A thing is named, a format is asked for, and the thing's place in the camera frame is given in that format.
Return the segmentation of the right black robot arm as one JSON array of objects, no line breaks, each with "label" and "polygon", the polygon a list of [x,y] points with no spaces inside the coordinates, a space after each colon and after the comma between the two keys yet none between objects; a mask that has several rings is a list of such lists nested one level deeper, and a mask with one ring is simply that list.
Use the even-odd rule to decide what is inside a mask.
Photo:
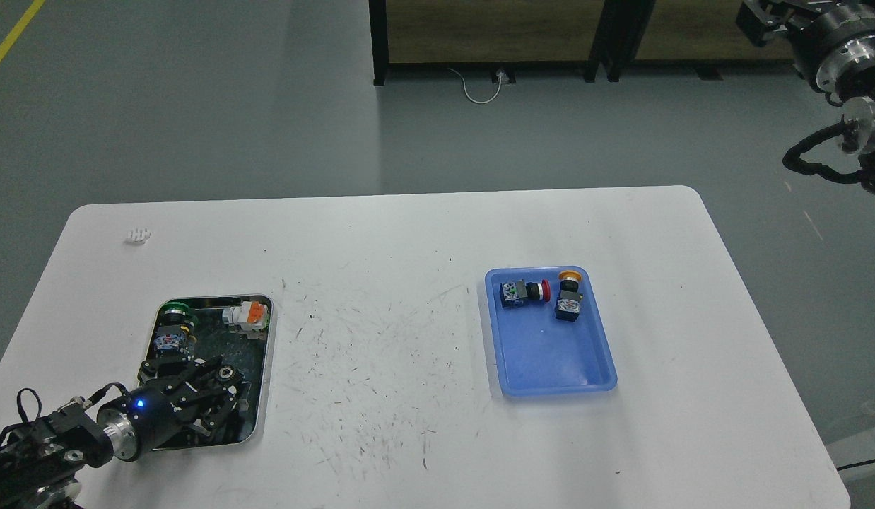
[{"label": "right black robot arm", "polygon": [[[797,74],[840,110],[837,122],[786,152],[784,167],[875,196],[875,1],[744,1],[736,25],[756,47],[786,39]],[[857,158],[857,170],[840,172],[804,158],[831,139]]]}]

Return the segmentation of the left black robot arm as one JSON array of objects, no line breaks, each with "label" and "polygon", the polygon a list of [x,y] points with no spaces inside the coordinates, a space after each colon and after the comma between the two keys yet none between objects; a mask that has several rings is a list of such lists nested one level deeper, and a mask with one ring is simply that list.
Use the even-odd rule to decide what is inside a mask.
[{"label": "left black robot arm", "polygon": [[250,386],[221,356],[146,360],[139,380],[133,390],[109,383],[34,418],[19,406],[20,422],[0,434],[0,508],[73,508],[85,467],[133,462],[172,439],[214,441]]}]

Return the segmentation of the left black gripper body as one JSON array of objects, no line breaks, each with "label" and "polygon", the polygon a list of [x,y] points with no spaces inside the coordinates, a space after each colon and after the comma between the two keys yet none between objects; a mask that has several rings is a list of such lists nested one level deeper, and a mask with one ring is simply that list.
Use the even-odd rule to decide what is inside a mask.
[{"label": "left black gripper body", "polygon": [[198,443],[214,435],[199,435],[191,426],[191,383],[143,382],[102,405],[98,424],[109,438],[112,456],[133,462],[148,451],[187,433]]}]

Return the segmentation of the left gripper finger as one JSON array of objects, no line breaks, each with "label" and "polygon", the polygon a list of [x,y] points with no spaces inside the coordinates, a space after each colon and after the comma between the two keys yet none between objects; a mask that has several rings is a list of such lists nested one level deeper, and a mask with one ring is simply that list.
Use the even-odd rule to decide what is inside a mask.
[{"label": "left gripper finger", "polygon": [[185,357],[160,357],[144,360],[138,370],[139,382],[192,382],[207,376],[211,364],[190,361]]},{"label": "left gripper finger", "polygon": [[[240,403],[244,389],[243,374],[234,366],[225,364],[221,357],[203,362],[211,364],[212,371],[199,380],[191,381],[191,426],[199,435],[215,435],[224,428],[237,403]],[[221,382],[216,379],[216,374],[224,365],[232,366],[236,374],[232,380]]]}]

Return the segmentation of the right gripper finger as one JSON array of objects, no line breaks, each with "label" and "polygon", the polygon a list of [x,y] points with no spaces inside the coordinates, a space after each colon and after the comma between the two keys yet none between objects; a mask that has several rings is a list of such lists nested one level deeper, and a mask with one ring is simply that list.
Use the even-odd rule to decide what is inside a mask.
[{"label": "right gripper finger", "polygon": [[736,25],[757,48],[776,41],[789,42],[789,17],[795,6],[787,1],[741,1]]}]

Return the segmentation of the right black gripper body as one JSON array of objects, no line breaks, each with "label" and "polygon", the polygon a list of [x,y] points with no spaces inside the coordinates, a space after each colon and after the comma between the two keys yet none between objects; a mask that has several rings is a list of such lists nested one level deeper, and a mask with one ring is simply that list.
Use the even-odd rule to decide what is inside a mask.
[{"label": "right black gripper body", "polygon": [[818,93],[841,93],[875,66],[875,1],[790,1],[787,41],[795,67]]}]

